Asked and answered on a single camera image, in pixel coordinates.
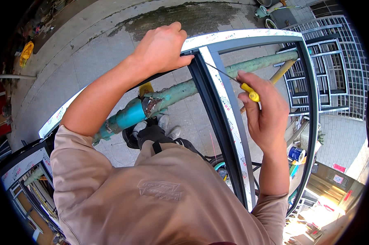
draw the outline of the hand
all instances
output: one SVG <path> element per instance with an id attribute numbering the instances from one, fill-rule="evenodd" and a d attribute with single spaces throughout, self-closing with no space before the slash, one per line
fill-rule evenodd
<path id="1" fill-rule="evenodd" d="M 190 64 L 194 55 L 180 56 L 187 33 L 180 22 L 149 30 L 132 56 L 152 76 Z"/>
<path id="2" fill-rule="evenodd" d="M 248 84 L 260 98 L 259 104 L 248 97 L 248 92 L 239 94 L 238 98 L 246 108 L 248 131 L 264 155 L 284 151 L 286 142 L 284 133 L 288 120 L 289 107 L 275 86 L 253 73 L 238 71 L 236 79 Z"/>

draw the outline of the tiled wall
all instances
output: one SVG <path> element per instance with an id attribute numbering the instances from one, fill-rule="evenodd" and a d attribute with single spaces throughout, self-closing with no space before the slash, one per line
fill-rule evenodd
<path id="1" fill-rule="evenodd" d="M 319 123 L 325 135 L 317 161 L 329 167 L 343 166 L 346 175 L 358 179 L 369 159 L 366 122 L 320 114 Z"/>

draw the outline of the black pants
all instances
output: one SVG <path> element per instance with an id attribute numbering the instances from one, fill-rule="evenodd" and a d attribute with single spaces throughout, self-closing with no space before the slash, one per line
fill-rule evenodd
<path id="1" fill-rule="evenodd" d="M 197 151 L 197 149 L 194 147 L 193 144 L 191 144 L 190 141 L 182 139 L 182 138 L 177 138 L 175 140 L 172 140 L 171 138 L 168 138 L 167 136 L 165 136 L 165 131 L 157 125 L 152 125 L 150 127 L 147 127 L 139 131 L 137 140 L 138 140 L 139 149 L 142 149 L 142 145 L 146 140 L 151 140 L 151 141 L 158 142 L 158 143 L 175 143 L 175 144 L 183 145 L 184 147 L 191 150 L 192 152 L 199 154 L 202 157 L 202 159 L 206 161 L 206 158 L 201 153 L 199 153 L 199 151 Z"/>

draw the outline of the tools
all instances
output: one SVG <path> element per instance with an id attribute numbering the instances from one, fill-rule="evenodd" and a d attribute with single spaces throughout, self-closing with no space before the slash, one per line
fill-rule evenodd
<path id="1" fill-rule="evenodd" d="M 247 92 L 248 92 L 248 96 L 250 97 L 250 99 L 251 99 L 252 101 L 259 102 L 259 95 L 258 95 L 258 93 L 257 93 L 256 91 L 254 91 L 254 89 L 250 88 L 250 86 L 249 86 L 249 85 L 247 85 L 246 83 L 241 83 L 241 82 L 239 82 L 238 80 L 234 79 L 234 78 L 233 78 L 233 77 L 231 77 L 230 75 L 226 74 L 225 72 L 223 72 L 223 71 L 221 71 L 221 70 L 217 69 L 216 67 L 214 67 L 214 66 L 212 66 L 212 65 L 210 65 L 210 64 L 208 64 L 208 63 L 206 63 L 206 62 L 205 62 L 205 64 L 206 64 L 206 65 L 208 65 L 208 66 L 213 67 L 214 69 L 216 69 L 217 71 L 219 71 L 219 72 L 221 72 L 222 74 L 226 75 L 227 77 L 229 77 L 229 78 L 230 78 L 230 79 L 232 79 L 233 81 L 236 81 L 237 83 L 239 83 L 239 84 L 240 84 L 240 88 L 241 88 L 241 89 L 243 89 L 244 91 L 247 91 Z"/>

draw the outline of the right hand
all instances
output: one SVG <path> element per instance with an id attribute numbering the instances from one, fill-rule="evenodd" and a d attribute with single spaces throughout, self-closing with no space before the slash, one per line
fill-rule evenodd
<path id="1" fill-rule="evenodd" d="M 238 71 L 236 79 L 248 84 L 260 98 L 262 110 L 257 102 L 248 97 L 248 92 L 239 94 L 238 98 L 246 108 L 248 131 L 264 155 L 271 155 L 276 150 L 286 147 L 284 139 L 288 121 L 289 107 L 271 81 L 263 80 L 257 75 Z"/>

